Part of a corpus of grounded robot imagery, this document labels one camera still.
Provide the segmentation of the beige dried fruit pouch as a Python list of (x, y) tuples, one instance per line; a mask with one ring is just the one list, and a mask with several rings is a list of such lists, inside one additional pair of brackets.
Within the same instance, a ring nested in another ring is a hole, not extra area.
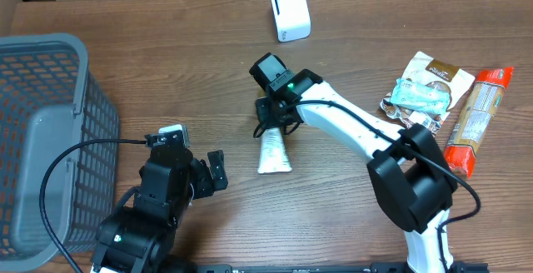
[(474, 82), (475, 77), (463, 69), (451, 64), (439, 61), (424, 52), (417, 52), (409, 61), (406, 69), (400, 78), (408, 78), (414, 82), (427, 84), (429, 82), (444, 82), (451, 89), (451, 107), (443, 115), (435, 115), (426, 112), (413, 111), (404, 107), (399, 107), (390, 102), (391, 92), (380, 102), (381, 110), (392, 120), (398, 120), (406, 127), (411, 127), (416, 123), (421, 124), (436, 134), (449, 116), (451, 109), (458, 103), (459, 99), (466, 93)]

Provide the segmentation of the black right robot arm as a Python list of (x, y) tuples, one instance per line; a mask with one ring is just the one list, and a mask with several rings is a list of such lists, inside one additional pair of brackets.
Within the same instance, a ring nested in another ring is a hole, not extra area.
[(249, 73), (266, 94), (255, 136), (268, 127), (291, 133), (307, 124), (337, 139), (366, 163), (378, 205), (403, 230), (408, 268), (451, 271), (446, 220), (458, 183), (428, 129), (374, 117), (322, 77), (307, 69), (294, 73), (270, 52)]

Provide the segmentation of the white Pantene tube gold cap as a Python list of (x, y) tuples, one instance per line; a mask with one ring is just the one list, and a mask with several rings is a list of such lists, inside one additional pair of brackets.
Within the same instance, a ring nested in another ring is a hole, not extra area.
[(270, 128), (261, 136), (258, 174), (291, 172), (292, 167), (279, 128)]

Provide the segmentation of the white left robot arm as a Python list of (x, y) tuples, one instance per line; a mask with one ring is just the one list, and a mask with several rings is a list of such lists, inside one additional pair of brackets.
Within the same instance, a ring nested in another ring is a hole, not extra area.
[(227, 188), (222, 150), (198, 160), (184, 131), (147, 134), (150, 149), (130, 188), (100, 224), (93, 272), (158, 272), (173, 248), (177, 228), (196, 199)]

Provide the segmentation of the teal snack packet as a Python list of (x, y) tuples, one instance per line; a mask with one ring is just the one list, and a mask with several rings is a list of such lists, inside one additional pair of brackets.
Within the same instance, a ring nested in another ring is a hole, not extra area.
[(390, 102), (413, 111), (443, 115), (451, 107), (451, 89), (444, 82), (422, 84), (400, 78), (396, 80)]

